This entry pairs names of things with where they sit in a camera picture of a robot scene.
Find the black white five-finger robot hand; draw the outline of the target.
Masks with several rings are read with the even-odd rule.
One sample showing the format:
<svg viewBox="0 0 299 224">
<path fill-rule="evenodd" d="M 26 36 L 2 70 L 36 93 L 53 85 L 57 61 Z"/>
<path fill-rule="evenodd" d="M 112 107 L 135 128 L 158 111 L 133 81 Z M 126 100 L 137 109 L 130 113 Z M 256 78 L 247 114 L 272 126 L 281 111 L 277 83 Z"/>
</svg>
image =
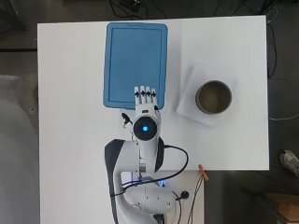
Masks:
<svg viewBox="0 0 299 224">
<path fill-rule="evenodd" d="M 161 119 L 157 104 L 157 92 L 149 86 L 135 87 L 135 117 L 143 116 Z"/>
</svg>

